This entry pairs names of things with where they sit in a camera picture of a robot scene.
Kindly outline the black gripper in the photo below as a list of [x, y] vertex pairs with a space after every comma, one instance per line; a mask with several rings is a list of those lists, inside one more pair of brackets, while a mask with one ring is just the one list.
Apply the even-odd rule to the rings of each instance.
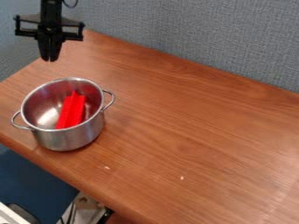
[[49, 60], [49, 56], [50, 62], [58, 59], [63, 40], [82, 40], [85, 25], [82, 22], [70, 20], [61, 15], [62, 5], [74, 8], [77, 4], [67, 5], [65, 0], [41, 0], [38, 13], [13, 17], [14, 35], [37, 38], [39, 55], [43, 61]]

